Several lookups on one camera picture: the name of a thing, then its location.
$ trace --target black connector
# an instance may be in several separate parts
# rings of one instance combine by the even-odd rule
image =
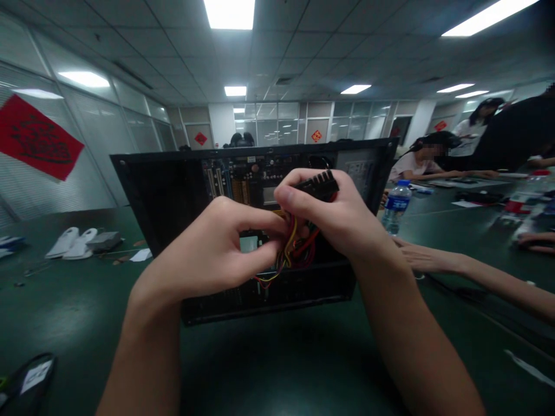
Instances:
[[[328,201],[334,193],[339,191],[339,186],[331,170],[319,173],[295,185],[295,188],[323,201]]]

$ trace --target wire bundle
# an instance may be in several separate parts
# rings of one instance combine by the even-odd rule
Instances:
[[[333,202],[335,197],[336,194],[334,194],[328,202]],[[292,214],[289,215],[289,237],[287,239],[287,244],[277,255],[275,266],[277,272],[269,278],[254,276],[254,278],[260,283],[260,286],[262,286],[262,289],[268,289],[272,284],[272,281],[281,274],[284,268],[303,269],[312,264],[316,255],[315,239],[320,232],[320,229],[311,222],[307,223],[307,227],[309,229],[308,238],[295,240],[295,235],[298,229],[298,221],[296,216]]]

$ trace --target office room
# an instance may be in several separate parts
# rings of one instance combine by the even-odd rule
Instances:
[[[0,0],[0,415],[550,414],[548,0]]]

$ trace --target white shirt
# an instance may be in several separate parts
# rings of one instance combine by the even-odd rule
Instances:
[[[389,180],[397,182],[398,180],[403,179],[403,172],[406,172],[407,170],[411,170],[413,175],[421,175],[426,172],[443,172],[438,164],[431,160],[423,161],[422,166],[417,165],[415,153],[409,152],[399,159],[395,165],[393,165],[391,173],[389,174]]]
[[[451,151],[449,152],[449,156],[452,156],[452,157],[471,156],[476,150],[476,148],[478,147],[478,144],[480,143],[480,139],[482,138],[484,131],[486,131],[486,128],[487,126],[486,125],[484,126],[481,123],[476,123],[475,125],[471,126],[469,119],[462,120],[459,124],[457,124],[457,126],[453,130],[453,134],[459,137],[466,136],[466,135],[476,135],[477,137],[472,139],[461,138],[462,143],[459,146],[455,147],[454,149],[451,149]]]

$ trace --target fluorescent light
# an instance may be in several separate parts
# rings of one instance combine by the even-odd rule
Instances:
[[[204,0],[212,29],[252,30],[254,0]]]
[[[458,95],[455,98],[468,98],[468,97],[472,97],[475,95],[482,95],[485,94],[489,91],[474,91],[474,92],[469,92],[468,94],[462,94],[462,95]]]
[[[224,87],[227,96],[245,96],[247,95],[247,87]]]
[[[18,94],[25,94],[37,98],[44,98],[44,99],[64,99],[61,95],[54,94],[53,92],[43,91],[43,90],[36,90],[34,88],[25,89],[25,90],[12,90],[13,92],[17,92]]]
[[[459,84],[457,86],[445,88],[444,90],[439,90],[438,92],[453,92],[458,90],[463,90],[468,87],[472,87],[474,84]]]
[[[341,92],[341,94],[358,94],[359,92],[364,91],[370,87],[371,85],[354,85]]]
[[[485,28],[533,5],[538,0],[500,0],[483,12],[445,32],[442,36],[472,36]]]
[[[103,88],[109,87],[110,83],[108,80],[98,76],[94,72],[89,71],[78,71],[78,72],[58,72],[61,76],[71,79],[77,82],[77,84],[84,85],[89,88]]]

